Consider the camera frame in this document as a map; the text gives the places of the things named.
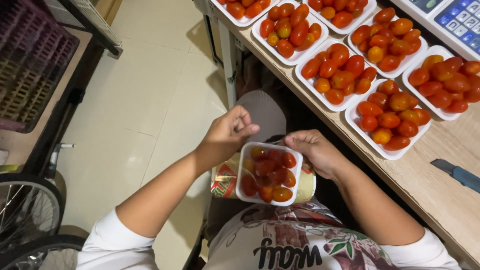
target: forearm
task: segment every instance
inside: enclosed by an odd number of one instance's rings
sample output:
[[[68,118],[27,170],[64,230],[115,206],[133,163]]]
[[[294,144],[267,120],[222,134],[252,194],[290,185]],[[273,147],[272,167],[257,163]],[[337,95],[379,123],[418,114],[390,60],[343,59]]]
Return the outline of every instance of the forearm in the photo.
[[[351,162],[333,180],[355,220],[376,243],[407,245],[422,238],[424,228]]]
[[[118,218],[133,232],[156,237],[195,179],[210,168],[198,151],[189,153],[118,205]]]

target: plastic crate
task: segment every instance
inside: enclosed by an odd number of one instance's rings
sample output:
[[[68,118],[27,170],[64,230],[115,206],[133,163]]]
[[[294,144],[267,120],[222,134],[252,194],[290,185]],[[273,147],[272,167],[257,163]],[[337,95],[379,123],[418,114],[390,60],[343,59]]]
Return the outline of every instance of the plastic crate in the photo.
[[[29,0],[0,1],[0,129],[33,130],[78,44]]]

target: white foam tray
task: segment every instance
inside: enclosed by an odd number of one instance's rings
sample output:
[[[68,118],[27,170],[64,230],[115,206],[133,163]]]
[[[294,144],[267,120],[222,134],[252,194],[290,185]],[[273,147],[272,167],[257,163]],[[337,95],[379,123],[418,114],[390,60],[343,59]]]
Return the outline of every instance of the white foam tray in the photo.
[[[303,0],[303,3],[308,5],[308,0]],[[353,21],[347,27],[344,27],[344,28],[336,27],[330,22],[330,20],[325,19],[323,16],[320,15],[319,12],[315,11],[312,8],[310,8],[310,12],[315,17],[317,17],[320,21],[326,24],[330,29],[332,29],[335,33],[346,35],[346,34],[350,34],[355,29],[357,29],[357,27],[365,20],[365,18],[367,18],[373,12],[373,10],[376,7],[377,7],[377,1],[369,0],[367,5],[363,9],[363,13],[358,18],[353,19]]]
[[[253,24],[253,22],[258,20],[265,13],[267,13],[271,8],[273,8],[273,6],[277,5],[278,2],[280,2],[280,0],[272,0],[270,2],[270,5],[266,9],[262,10],[262,12],[260,14],[258,14],[257,16],[255,16],[253,18],[247,18],[246,16],[244,16],[241,19],[237,19],[237,18],[233,17],[230,13],[228,13],[227,4],[222,5],[217,0],[210,0],[210,1],[218,8],[218,10],[220,10],[223,14],[225,14],[225,16],[228,19],[230,19],[233,22],[234,25],[240,26],[240,27],[245,27],[245,26],[249,26],[249,25]]]
[[[302,162],[303,162],[303,156],[299,152],[294,151],[294,150],[292,150],[292,149],[290,149],[286,146],[279,146],[279,145],[273,145],[273,144],[267,144],[267,143],[257,143],[257,142],[246,143],[241,148],[241,152],[240,152],[239,173],[238,173],[238,176],[237,176],[237,184],[235,186],[235,193],[237,194],[239,199],[242,200],[242,201],[267,204],[262,199],[260,199],[260,196],[258,196],[258,193],[255,194],[252,197],[248,197],[248,196],[245,195],[245,193],[243,192],[243,189],[241,188],[241,179],[242,179],[242,171],[243,171],[243,159],[250,156],[250,149],[252,149],[255,146],[260,146],[260,147],[263,147],[264,149],[277,149],[280,152],[290,152],[290,153],[292,153],[292,155],[297,160],[297,165],[295,167],[293,167],[292,169],[289,169],[289,170],[292,171],[293,175],[295,175],[295,180],[296,180],[295,181],[295,186],[293,188],[287,187],[288,189],[290,189],[293,192],[292,198],[290,200],[286,201],[286,202],[276,202],[276,201],[272,200],[272,202],[269,203],[270,205],[276,205],[276,206],[289,206],[289,205],[291,205],[295,201],[295,198],[297,197],[297,190],[298,190],[298,187],[299,187],[300,172],[301,172],[301,166],[302,166]]]
[[[370,136],[371,132],[365,132],[361,130],[358,125],[360,122],[361,114],[357,111],[357,106],[358,104],[360,104],[360,102],[366,101],[368,99],[368,96],[371,93],[375,93],[377,91],[378,86],[384,81],[386,81],[386,79],[377,80],[374,84],[372,84],[372,86],[367,91],[367,93],[365,93],[365,96],[353,102],[345,111],[345,118],[349,123],[349,125],[358,134],[360,134],[360,136],[362,136],[363,139],[365,139],[365,141],[367,141],[367,143],[369,143],[373,147],[373,149],[375,149],[382,157],[388,160],[397,160],[401,158],[412,147],[412,145],[415,144],[415,142],[418,141],[418,139],[420,139],[420,137],[423,134],[425,134],[425,132],[427,132],[427,130],[430,128],[430,125],[432,124],[432,121],[430,120],[426,125],[419,126],[418,134],[410,138],[410,144],[403,149],[400,149],[397,151],[388,151],[388,150],[385,150],[385,148],[382,145],[378,145],[374,143],[374,141],[372,140],[372,137]]]
[[[362,96],[364,96],[365,94],[351,94],[351,95],[348,95],[345,97],[345,99],[343,100],[342,103],[338,104],[338,105],[334,105],[332,103],[330,103],[326,97],[325,97],[325,94],[320,94],[316,89],[315,87],[313,86],[313,84],[315,83],[317,77],[314,77],[314,78],[311,78],[311,79],[305,79],[302,75],[301,75],[301,71],[303,69],[303,67],[307,64],[307,62],[314,58],[315,55],[317,55],[317,53],[321,52],[321,51],[324,51],[324,50],[328,50],[328,47],[330,47],[330,45],[334,44],[334,43],[341,43],[344,45],[343,42],[341,42],[340,40],[338,39],[335,39],[335,38],[329,38],[327,39],[324,43],[322,43],[315,51],[312,52],[312,54],[310,55],[310,57],[308,57],[307,59],[305,59],[304,62],[300,63],[299,65],[297,65],[295,67],[295,75],[297,76],[297,78],[302,82],[302,84],[304,84],[328,109],[332,110],[332,111],[343,111],[345,110],[352,102],[354,102],[355,100],[361,98]],[[350,52],[350,56],[352,55],[355,55],[356,53],[354,51],[352,51],[350,48],[348,48],[349,52]],[[368,68],[370,67],[366,62],[365,62],[365,68]]]
[[[372,15],[370,18],[368,18],[368,20],[366,20],[363,25],[372,25],[373,24],[373,18],[374,18],[375,14]],[[398,16],[395,16],[393,17],[393,20],[396,20],[398,19]],[[421,41],[421,46],[420,46],[420,49],[415,52],[415,53],[412,53],[410,55],[407,55],[405,57],[404,60],[402,60],[402,62],[400,62],[400,65],[397,67],[397,69],[393,70],[393,71],[390,71],[390,72],[383,72],[381,71],[380,69],[377,68],[377,65],[368,61],[366,55],[361,52],[357,46],[355,46],[353,43],[352,43],[352,34],[353,32],[347,37],[347,40],[348,40],[348,45],[350,46],[350,48],[352,48],[357,54],[359,55],[362,55],[364,58],[365,58],[365,61],[372,67],[376,68],[377,69],[377,72],[378,74],[382,75],[383,77],[385,78],[389,78],[389,79],[392,79],[392,78],[397,78],[398,76],[400,76],[402,74],[402,72],[404,72],[409,66],[411,66],[417,57],[423,55],[425,53],[425,51],[427,50],[427,41],[425,41],[424,38],[422,38],[420,36],[420,41]]]
[[[292,0],[284,0],[284,1],[281,1],[277,6],[280,6],[282,4],[285,4],[285,3],[292,3],[295,8],[297,8],[298,6],[300,6],[300,4],[298,4],[297,2],[295,1],[292,1]],[[315,43],[308,49],[306,50],[303,50],[303,51],[297,51],[295,50],[293,52],[293,55],[286,59],[285,57],[281,56],[280,53],[278,52],[278,50],[276,49],[276,47],[272,47],[270,45],[268,45],[267,43],[267,39],[266,38],[263,38],[261,35],[260,35],[260,25],[262,24],[262,22],[268,17],[268,14],[265,14],[260,20],[258,20],[258,22],[256,22],[253,27],[252,27],[252,33],[253,33],[253,36],[255,37],[255,39],[257,39],[265,48],[267,48],[267,50],[269,50],[273,55],[275,55],[275,57],[277,57],[282,63],[284,63],[285,65],[288,65],[288,66],[294,66],[294,65],[297,65],[299,64],[300,62],[302,62],[303,60],[305,60],[313,50],[315,50],[324,40],[327,39],[328,37],[328,27],[323,24],[320,20],[318,20],[317,18],[315,18],[311,13],[308,14],[307,16],[307,21],[310,23],[310,25],[314,24],[314,23],[318,23],[320,25],[320,27],[322,28],[322,34],[320,35],[320,38],[318,40],[315,41]]]
[[[444,111],[442,109],[439,109],[439,108],[433,106],[433,104],[431,104],[430,101],[428,101],[426,97],[422,96],[422,94],[420,94],[420,92],[413,85],[411,85],[408,82],[408,77],[410,76],[410,74],[414,70],[421,67],[421,65],[423,64],[423,61],[425,60],[425,58],[427,58],[427,56],[430,56],[430,55],[433,55],[433,54],[438,54],[438,55],[443,56],[444,60],[453,57],[453,54],[451,52],[449,52],[446,48],[444,48],[442,46],[439,46],[439,45],[432,46],[427,50],[426,53],[420,55],[415,60],[415,62],[409,68],[407,68],[407,70],[405,70],[405,72],[403,72],[402,81],[403,81],[403,84],[405,84],[405,86],[408,89],[410,89],[410,91],[415,96],[417,96],[418,99],[420,99],[425,105],[427,105],[427,107],[430,108],[433,111],[433,113],[438,115],[438,117],[442,118],[443,120],[448,120],[448,121],[455,120],[461,115],[461,113],[447,112],[447,111]]]

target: person's right hand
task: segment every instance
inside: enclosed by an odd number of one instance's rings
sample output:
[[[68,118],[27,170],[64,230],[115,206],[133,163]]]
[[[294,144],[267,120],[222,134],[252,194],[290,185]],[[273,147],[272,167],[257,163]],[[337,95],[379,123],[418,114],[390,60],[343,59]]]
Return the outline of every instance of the person's right hand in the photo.
[[[300,130],[285,137],[285,145],[308,158],[315,171],[323,178],[334,179],[349,163],[338,149],[318,130]]]

